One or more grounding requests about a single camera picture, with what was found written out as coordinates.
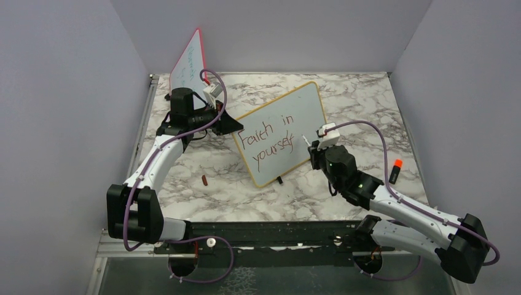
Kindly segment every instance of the gray wall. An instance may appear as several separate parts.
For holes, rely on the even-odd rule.
[[[27,2],[0,4],[0,293],[83,294],[149,79],[108,0]]]
[[[519,0],[434,0],[391,76],[429,201],[477,215],[502,253],[475,295],[521,288],[520,32]]]
[[[392,71],[431,0],[111,0],[145,66],[169,73],[198,26],[219,71]]]

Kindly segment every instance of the whiteboard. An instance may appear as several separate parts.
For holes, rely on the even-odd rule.
[[[237,118],[244,129],[232,133],[257,187],[297,168],[310,156],[311,143],[326,123],[318,85],[306,83]]]
[[[170,73],[170,92],[178,87],[188,87],[203,96],[206,84],[199,79],[199,73],[206,67],[205,51],[203,48],[203,36],[201,29],[197,28],[188,45],[184,49],[178,62]],[[194,97],[194,108],[202,108],[205,104]]]

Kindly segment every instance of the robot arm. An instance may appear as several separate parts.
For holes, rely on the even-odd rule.
[[[470,214],[459,218],[395,190],[390,192],[390,187],[384,185],[382,180],[359,171],[355,157],[344,146],[335,145],[340,134],[337,130],[331,130],[334,127],[334,123],[322,126],[317,131],[320,140],[308,147],[313,169],[322,170],[330,186],[351,204],[383,213],[407,226],[368,216],[360,225],[361,231],[369,234],[380,246],[392,246],[422,255],[440,263],[449,275],[466,283],[474,283],[489,247],[465,230],[448,224],[461,225],[486,239],[481,221]]]
[[[170,168],[194,137],[187,135],[175,139],[176,136],[210,124],[219,112],[222,113],[220,118],[209,127],[213,133],[225,135],[243,129],[242,124],[222,109],[223,103],[217,100],[221,92],[219,84],[207,86],[203,91],[207,107],[201,109],[194,109],[193,95],[198,95],[189,88],[176,88],[165,97],[170,101],[170,119],[165,118],[157,129],[152,150],[123,185],[113,184],[107,191],[108,231],[112,238],[123,238],[125,226],[128,227],[128,240],[141,243],[182,240],[186,237],[190,222],[164,218],[157,192],[163,186]],[[129,196],[131,202],[137,203],[138,209],[128,212],[125,223]]]

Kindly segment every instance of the orange marker cap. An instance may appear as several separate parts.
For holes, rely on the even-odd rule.
[[[400,159],[396,159],[396,161],[394,161],[394,166],[397,166],[398,168],[402,168],[402,164],[403,161]]]

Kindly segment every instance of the marble surface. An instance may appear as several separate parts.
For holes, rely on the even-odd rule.
[[[246,74],[225,73],[229,93],[227,111],[239,117],[306,82],[320,87],[328,122],[368,120],[379,126],[389,149],[389,165],[398,157],[404,164],[394,186],[398,191],[427,203],[409,139],[403,126],[391,84],[385,73],[373,74]],[[162,75],[154,98],[140,161],[150,151],[155,131],[169,111],[164,96],[168,75]],[[355,155],[358,169],[383,178],[382,145],[365,125],[340,129],[340,142]],[[208,186],[201,176],[206,175]],[[331,197],[321,171],[303,164],[284,177],[284,184],[257,188],[231,135],[213,133],[190,143],[170,169],[159,192],[163,215],[191,221],[314,221],[362,219],[375,214]]]

